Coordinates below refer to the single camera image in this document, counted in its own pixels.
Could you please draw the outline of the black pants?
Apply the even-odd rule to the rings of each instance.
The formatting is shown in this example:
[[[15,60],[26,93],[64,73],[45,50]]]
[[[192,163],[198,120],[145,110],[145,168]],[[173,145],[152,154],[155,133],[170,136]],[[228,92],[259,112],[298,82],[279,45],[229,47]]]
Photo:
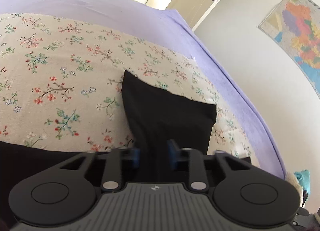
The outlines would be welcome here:
[[[179,148],[208,151],[216,122],[216,105],[192,101],[148,85],[125,71],[121,95],[134,146],[140,150],[143,182],[168,178],[167,141]],[[74,152],[46,151],[1,142],[1,189],[75,156]]]

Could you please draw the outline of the teal plush toy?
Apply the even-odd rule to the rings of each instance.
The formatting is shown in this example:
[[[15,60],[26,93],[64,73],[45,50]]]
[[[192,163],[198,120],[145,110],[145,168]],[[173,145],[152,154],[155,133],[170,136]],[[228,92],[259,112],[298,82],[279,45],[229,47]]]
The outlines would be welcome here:
[[[304,208],[311,194],[310,171],[287,172],[285,180],[292,184],[300,195],[300,206]]]

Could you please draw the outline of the colourful wall map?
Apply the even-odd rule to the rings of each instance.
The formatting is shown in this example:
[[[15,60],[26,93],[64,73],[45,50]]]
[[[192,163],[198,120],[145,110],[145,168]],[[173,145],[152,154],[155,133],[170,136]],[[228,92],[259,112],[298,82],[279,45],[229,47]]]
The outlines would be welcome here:
[[[319,94],[319,5],[281,0],[258,28],[289,55]]]

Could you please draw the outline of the lavender bed sheet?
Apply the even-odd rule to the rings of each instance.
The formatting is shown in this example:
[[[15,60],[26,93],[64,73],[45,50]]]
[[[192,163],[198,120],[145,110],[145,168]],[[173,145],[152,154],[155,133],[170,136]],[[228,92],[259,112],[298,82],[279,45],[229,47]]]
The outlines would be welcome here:
[[[1,0],[1,13],[46,14],[118,29],[197,62],[244,127],[263,170],[286,174],[263,118],[176,10],[157,10],[133,0]]]

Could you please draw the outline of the floral bed cover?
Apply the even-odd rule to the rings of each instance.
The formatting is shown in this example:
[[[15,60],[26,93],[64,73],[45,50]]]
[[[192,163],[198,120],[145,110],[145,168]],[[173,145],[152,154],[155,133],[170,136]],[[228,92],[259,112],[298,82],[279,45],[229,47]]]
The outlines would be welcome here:
[[[1,141],[51,151],[131,145],[121,85],[144,82],[215,104],[209,154],[256,155],[229,105],[197,63],[108,27],[38,14],[1,15]]]

